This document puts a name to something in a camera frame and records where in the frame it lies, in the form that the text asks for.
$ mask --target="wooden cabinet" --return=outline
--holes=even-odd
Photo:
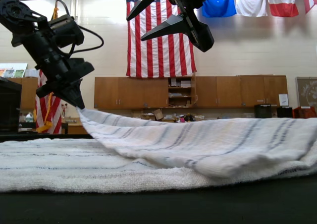
[[[263,76],[240,76],[242,104],[253,107],[265,104]]]
[[[95,78],[95,105],[96,109],[115,109],[119,107],[119,78]]]
[[[196,106],[199,108],[217,107],[216,77],[196,77]]]
[[[142,108],[143,83],[142,79],[119,78],[119,106],[125,109]]]
[[[265,102],[274,106],[280,106],[279,94],[288,94],[286,76],[264,77]]]
[[[145,79],[142,86],[145,108],[168,107],[168,79]]]
[[[197,102],[197,87],[196,87],[196,75],[193,74],[192,78],[191,78],[191,87],[192,87],[192,90],[191,90],[191,97],[192,97],[192,106],[196,104]]]
[[[8,79],[12,82],[22,85],[21,93],[21,110],[34,110],[35,109],[35,96],[38,88],[37,78],[11,78]]]
[[[217,77],[218,107],[241,107],[240,77]]]

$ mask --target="white wall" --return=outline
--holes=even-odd
[[[65,0],[70,6],[71,0]],[[87,108],[93,108],[96,76],[125,76],[127,67],[127,23],[125,0],[78,0],[78,22],[105,39],[97,51],[77,54],[91,62],[95,71],[84,78],[82,94]],[[198,75],[281,74],[287,75],[290,105],[296,107],[296,76],[317,76],[317,7],[305,15],[304,0],[296,0],[300,15],[294,18],[199,18],[215,38],[207,53],[195,51]],[[51,17],[54,2],[28,2],[33,10]],[[85,44],[98,39],[85,33]],[[0,26],[0,62],[35,64],[24,48],[12,48],[11,35]],[[77,116],[75,109],[69,114]]]

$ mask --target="european union flag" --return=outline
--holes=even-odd
[[[234,0],[206,0],[203,5],[204,17],[230,17],[236,13]]]

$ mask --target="robotic arm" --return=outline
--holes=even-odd
[[[74,18],[68,13],[48,22],[45,16],[19,0],[0,0],[0,23],[12,32],[12,46],[23,45],[36,62],[35,68],[42,70],[48,79],[37,95],[41,98],[54,92],[55,96],[83,109],[81,78],[94,68],[83,58],[70,58],[75,45],[84,42],[84,34]],[[59,49],[69,45],[73,45],[69,54]]]
[[[35,68],[42,70],[48,79],[45,85],[37,89],[37,95],[41,98],[53,92],[55,96],[83,109],[85,105],[80,92],[80,84],[82,77],[92,72],[94,68],[83,58],[70,57],[77,52],[102,47],[104,45],[103,39],[98,34],[77,25],[62,0],[58,1],[64,5],[67,15],[52,21],[48,21],[45,16],[32,11],[21,1],[23,0],[0,0],[0,23],[12,32],[11,43],[13,47],[23,45],[36,62]],[[136,17],[154,1],[138,0],[127,20]],[[180,7],[181,14],[171,16],[167,21],[147,32],[142,40],[167,34],[184,33],[198,49],[203,52],[209,50],[214,44],[212,34],[209,27],[199,22],[194,14],[194,9],[200,8],[205,0],[169,1]],[[101,45],[91,49],[74,51],[76,45],[81,45],[84,42],[81,29],[99,37],[102,41]],[[69,45],[72,45],[69,53],[60,50],[60,48]]]

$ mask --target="white towel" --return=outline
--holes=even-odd
[[[136,192],[317,171],[317,119],[162,123],[82,110],[96,140],[0,144],[0,191]]]

